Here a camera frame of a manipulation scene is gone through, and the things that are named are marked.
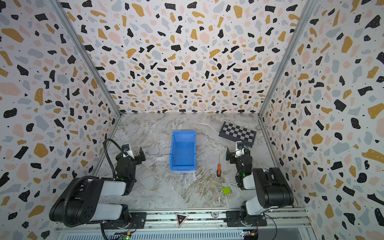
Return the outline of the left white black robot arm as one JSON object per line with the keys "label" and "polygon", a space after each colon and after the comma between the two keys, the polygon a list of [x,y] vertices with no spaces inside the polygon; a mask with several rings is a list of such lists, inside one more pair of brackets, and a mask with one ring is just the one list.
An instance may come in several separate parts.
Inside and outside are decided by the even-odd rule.
{"label": "left white black robot arm", "polygon": [[84,176],[75,178],[52,206],[49,218],[72,228],[86,224],[105,224],[106,228],[136,226],[125,204],[102,203],[102,197],[127,196],[136,183],[136,168],[146,160],[142,148],[134,155],[129,145],[117,155],[114,178]]}

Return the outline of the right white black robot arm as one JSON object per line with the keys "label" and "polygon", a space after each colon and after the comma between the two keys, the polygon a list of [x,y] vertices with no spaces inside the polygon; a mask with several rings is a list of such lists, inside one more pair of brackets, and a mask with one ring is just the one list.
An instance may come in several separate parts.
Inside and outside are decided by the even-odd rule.
{"label": "right white black robot arm", "polygon": [[291,206],[293,191],[279,168],[253,168],[251,151],[243,142],[236,142],[236,150],[226,152],[226,160],[236,165],[236,184],[243,190],[255,190],[256,196],[242,203],[240,219],[256,220],[265,212]]}

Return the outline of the orange black screwdriver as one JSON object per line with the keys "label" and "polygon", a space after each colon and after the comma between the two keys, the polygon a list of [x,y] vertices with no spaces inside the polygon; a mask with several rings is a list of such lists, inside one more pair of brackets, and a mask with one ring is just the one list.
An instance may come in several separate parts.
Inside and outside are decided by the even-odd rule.
{"label": "orange black screwdriver", "polygon": [[218,158],[218,165],[217,165],[217,177],[220,177],[221,176],[221,163],[220,163],[220,156]]}

